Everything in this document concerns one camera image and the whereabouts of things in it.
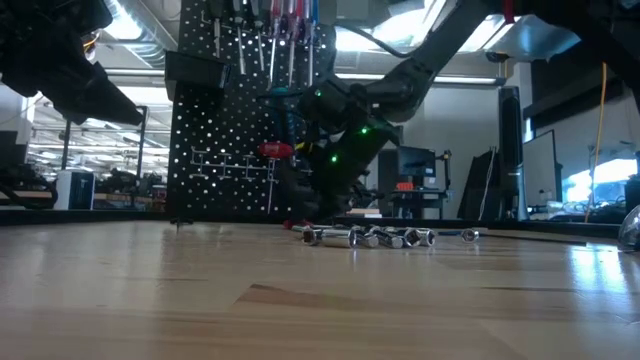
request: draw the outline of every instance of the computer monitor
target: computer monitor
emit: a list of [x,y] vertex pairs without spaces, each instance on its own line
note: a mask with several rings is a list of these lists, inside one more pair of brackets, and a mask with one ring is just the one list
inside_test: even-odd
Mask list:
[[522,150],[527,206],[561,199],[553,130],[524,143]]
[[436,153],[433,150],[408,146],[398,147],[400,176],[436,177]]

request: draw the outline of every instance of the robotic arm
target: robotic arm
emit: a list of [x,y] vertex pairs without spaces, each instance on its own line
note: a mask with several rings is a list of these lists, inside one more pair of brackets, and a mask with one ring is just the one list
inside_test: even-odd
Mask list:
[[319,196],[312,218],[348,210],[349,188],[388,141],[398,143],[390,122],[410,120],[422,104],[436,75],[471,36],[487,15],[534,14],[574,31],[625,82],[640,94],[640,65],[587,13],[581,0],[458,0],[447,18],[432,30],[420,47],[369,85],[348,86],[331,72],[305,91],[298,111],[326,132],[342,137],[327,145],[311,161],[310,183]]

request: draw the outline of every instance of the black pegboard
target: black pegboard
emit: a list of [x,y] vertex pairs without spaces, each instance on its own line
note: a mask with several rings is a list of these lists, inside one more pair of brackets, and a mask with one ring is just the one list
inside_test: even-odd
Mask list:
[[[220,59],[232,65],[231,80],[224,93],[206,88],[178,83],[174,100],[171,149],[169,159],[167,209],[180,216],[267,216],[270,182],[269,161],[258,153],[258,146],[278,140],[274,124],[274,111],[255,100],[265,94],[269,82],[271,46],[263,35],[265,70],[261,71],[258,53],[258,34],[251,31],[251,24],[243,30],[246,75],[240,75],[238,44],[235,25],[228,9],[222,20]],[[335,53],[335,32],[331,27],[316,28],[314,44],[314,72],[316,76],[327,71]],[[207,59],[215,57],[213,25],[206,0],[183,0],[179,51]],[[289,44],[278,43],[274,88],[288,84]],[[308,47],[296,47],[294,85],[290,90],[304,89],[308,84]],[[293,106],[295,100],[288,103]],[[255,170],[246,180],[243,169],[227,169],[228,178],[220,178],[219,167],[193,164],[194,151],[206,151],[197,155],[197,162],[220,165],[226,154],[227,163],[242,167],[245,155]],[[271,216],[288,217],[291,209],[280,200],[278,185],[274,184]]]

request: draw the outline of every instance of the yellow cable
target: yellow cable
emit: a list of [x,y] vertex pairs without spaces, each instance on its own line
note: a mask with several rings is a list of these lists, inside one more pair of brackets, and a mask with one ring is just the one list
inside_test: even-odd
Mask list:
[[600,157],[600,139],[602,138],[602,122],[604,120],[604,103],[607,97],[607,64],[602,63],[602,93],[600,95],[600,121],[598,121],[598,138],[596,140],[596,161],[593,164],[593,179],[591,180],[591,196],[589,197],[589,205],[587,206],[587,214],[584,217],[584,222],[589,222],[589,215],[591,214],[591,206],[595,198],[595,182],[596,182],[596,168],[598,167],[598,158]]

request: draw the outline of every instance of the wire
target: wire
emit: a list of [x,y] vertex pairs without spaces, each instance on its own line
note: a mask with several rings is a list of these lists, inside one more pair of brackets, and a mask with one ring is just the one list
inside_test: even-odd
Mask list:
[[348,25],[348,24],[344,24],[344,23],[339,22],[339,21],[334,23],[333,26],[341,27],[341,28],[343,28],[345,30],[351,31],[352,33],[358,34],[358,35],[362,36],[363,38],[371,41],[372,43],[378,45],[382,50],[388,52],[389,54],[391,54],[391,55],[393,55],[393,56],[395,56],[397,58],[406,59],[406,58],[411,57],[411,55],[413,55],[413,51],[408,52],[408,53],[399,52],[398,50],[392,48],[389,44],[385,43],[382,40],[376,39],[373,35],[369,34],[368,32],[366,32],[366,31],[364,31],[364,30],[362,30],[362,29],[360,29],[358,27],[351,26],[351,25]]
[[27,108],[26,108],[26,109],[24,109],[24,110],[20,111],[20,112],[19,112],[19,113],[17,113],[15,116],[13,116],[13,117],[11,117],[11,118],[9,118],[9,119],[7,119],[7,120],[3,121],[3,122],[0,122],[0,126],[2,126],[2,125],[4,125],[4,124],[6,124],[6,123],[8,123],[8,122],[11,122],[11,121],[15,120],[18,116],[21,116],[22,114],[24,114],[24,113],[26,113],[27,111],[31,110],[31,108],[35,107],[35,106],[38,104],[38,102],[40,102],[40,100],[42,100],[42,99],[44,99],[44,95],[40,96],[40,97],[38,98],[38,100],[34,101],[34,102],[33,102],[33,104],[31,104],[31,105],[27,106]]
[[304,90],[288,91],[283,93],[269,93],[269,94],[256,96],[256,100],[298,97],[298,96],[304,95],[304,93],[305,93]]
[[591,179],[591,196],[589,197],[589,205],[587,206],[587,213],[584,217],[584,222],[589,222],[589,215],[591,214],[591,205],[595,201],[595,189],[596,189],[596,169],[598,168],[598,160],[600,157],[600,140],[602,139],[602,123],[604,121],[604,103],[607,98],[607,64],[602,63],[602,93],[600,95],[600,120],[598,121],[598,138],[596,140],[596,159],[593,164],[593,178]]
[[[166,7],[167,7],[167,0],[162,0],[162,1],[160,2],[160,4],[162,5],[162,11],[164,11],[164,13],[166,14],[166,13],[167,13],[167,9],[166,9]],[[176,21],[176,20],[180,19],[180,13],[181,13],[181,11],[178,11],[175,15],[173,15],[173,16],[168,16],[168,17],[167,17],[167,20],[169,20],[169,21]]]
[[487,193],[489,192],[489,182],[491,182],[491,175],[493,174],[493,160],[496,157],[496,149],[491,148],[491,163],[489,164],[489,170],[487,170],[487,181],[485,182],[484,187],[484,196],[482,197],[482,203],[480,204],[480,216],[478,216],[478,221],[482,221],[482,215],[484,215],[484,205],[487,200]]

